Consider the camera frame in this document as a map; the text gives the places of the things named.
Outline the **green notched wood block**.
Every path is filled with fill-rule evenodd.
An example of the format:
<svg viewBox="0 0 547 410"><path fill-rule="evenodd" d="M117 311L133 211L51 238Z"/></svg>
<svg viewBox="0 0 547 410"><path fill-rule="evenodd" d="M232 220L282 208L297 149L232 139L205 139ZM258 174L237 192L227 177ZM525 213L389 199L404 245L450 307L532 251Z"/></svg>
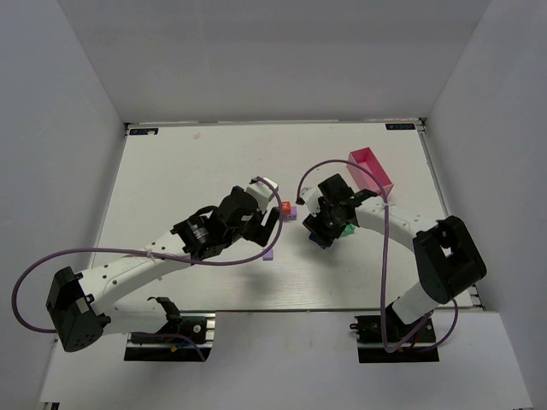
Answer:
<svg viewBox="0 0 547 410"><path fill-rule="evenodd" d="M355 230L356 230L356 227L355 227L354 225L348 224L348 225L344 228L344 230L343 230L341 236L342 236L342 237L349 236L349 235L353 234L353 233L355 232Z"/></svg>

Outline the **pink plastic box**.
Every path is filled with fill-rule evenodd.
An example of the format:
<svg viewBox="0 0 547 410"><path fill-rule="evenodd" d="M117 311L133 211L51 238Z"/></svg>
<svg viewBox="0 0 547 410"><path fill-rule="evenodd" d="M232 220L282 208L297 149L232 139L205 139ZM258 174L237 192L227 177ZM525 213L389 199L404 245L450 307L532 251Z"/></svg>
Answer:
<svg viewBox="0 0 547 410"><path fill-rule="evenodd" d="M365 173L360 168L351 165L346 166L356 186L360 190L367 189L375 192L379 196L381 195L381 189L369 175L371 173L378 180L386 195L391 193L394 184L371 148L367 147L351 151L348 156L348 161L367 170Z"/></svg>

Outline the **small dark blue block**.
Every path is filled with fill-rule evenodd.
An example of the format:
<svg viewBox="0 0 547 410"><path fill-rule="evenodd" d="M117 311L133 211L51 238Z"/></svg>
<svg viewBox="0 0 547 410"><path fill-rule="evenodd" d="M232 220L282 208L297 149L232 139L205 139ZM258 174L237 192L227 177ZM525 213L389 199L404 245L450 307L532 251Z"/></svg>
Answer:
<svg viewBox="0 0 547 410"><path fill-rule="evenodd" d="M320 246L322 249L327 249L329 248L332 243L329 242L329 241L325 241L323 239L321 239L320 237L318 237L317 235L315 235L314 233L310 233L309 234L309 240L316 243L318 246Z"/></svg>

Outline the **purple wood cube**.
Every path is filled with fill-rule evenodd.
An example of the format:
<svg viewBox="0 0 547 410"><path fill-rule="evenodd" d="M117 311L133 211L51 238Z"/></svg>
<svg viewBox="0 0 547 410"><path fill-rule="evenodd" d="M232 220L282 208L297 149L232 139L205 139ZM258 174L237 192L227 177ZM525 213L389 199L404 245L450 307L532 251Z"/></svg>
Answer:
<svg viewBox="0 0 547 410"><path fill-rule="evenodd" d="M265 253L262 256L262 259L264 261L272 261L274 259L274 251L272 249L270 249L267 253Z"/></svg>
<svg viewBox="0 0 547 410"><path fill-rule="evenodd" d="M289 213L285 216L287 220L296 220L297 219L297 208L295 206L291 206Z"/></svg>

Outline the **red letter wood cube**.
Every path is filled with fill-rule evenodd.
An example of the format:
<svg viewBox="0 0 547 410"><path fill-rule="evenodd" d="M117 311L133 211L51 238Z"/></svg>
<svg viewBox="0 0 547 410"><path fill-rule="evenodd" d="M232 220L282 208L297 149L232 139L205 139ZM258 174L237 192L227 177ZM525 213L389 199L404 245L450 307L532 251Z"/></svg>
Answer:
<svg viewBox="0 0 547 410"><path fill-rule="evenodd" d="M282 202L282 213L283 215L288 215L291 213L291 203L290 202Z"/></svg>

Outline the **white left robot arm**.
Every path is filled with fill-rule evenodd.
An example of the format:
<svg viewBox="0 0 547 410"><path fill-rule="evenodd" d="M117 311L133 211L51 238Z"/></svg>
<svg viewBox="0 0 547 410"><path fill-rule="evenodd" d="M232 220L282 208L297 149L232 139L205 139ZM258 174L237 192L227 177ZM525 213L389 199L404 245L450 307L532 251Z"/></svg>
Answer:
<svg viewBox="0 0 547 410"><path fill-rule="evenodd" d="M214 258L240 239L265 247L280 235L280 210L269 206L278 197L271 179L252 179L246 188L233 187L220 205L196 211L136 252L80 272L58 271L46 309L63 349L80 351L103 334L159 331L174 320L173 307L158 313L122 307L119 300L171 272L213 266Z"/></svg>

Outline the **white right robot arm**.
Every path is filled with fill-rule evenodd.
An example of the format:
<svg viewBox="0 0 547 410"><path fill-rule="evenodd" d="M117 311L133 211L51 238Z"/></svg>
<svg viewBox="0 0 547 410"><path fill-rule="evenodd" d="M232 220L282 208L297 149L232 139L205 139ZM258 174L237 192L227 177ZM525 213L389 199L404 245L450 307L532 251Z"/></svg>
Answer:
<svg viewBox="0 0 547 410"><path fill-rule="evenodd" d="M348 225L379 234L389 226L389 238L413 252L419 281L387 308L405 325L448 303L487 273L466 225L454 215L431 220L387 206L373 191L353 191L338 173L314 189L302 188L297 203L308 208L303 225L323 249Z"/></svg>

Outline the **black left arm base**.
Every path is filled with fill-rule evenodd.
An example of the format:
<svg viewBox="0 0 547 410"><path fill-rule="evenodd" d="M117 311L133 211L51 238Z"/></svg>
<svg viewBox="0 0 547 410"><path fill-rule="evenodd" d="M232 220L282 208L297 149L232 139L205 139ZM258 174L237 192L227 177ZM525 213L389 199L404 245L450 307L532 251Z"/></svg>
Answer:
<svg viewBox="0 0 547 410"><path fill-rule="evenodd" d="M214 343L215 315L182 313L167 297L151 296L148 301L162 307L165 323L150 336L131 333L124 361L205 362Z"/></svg>

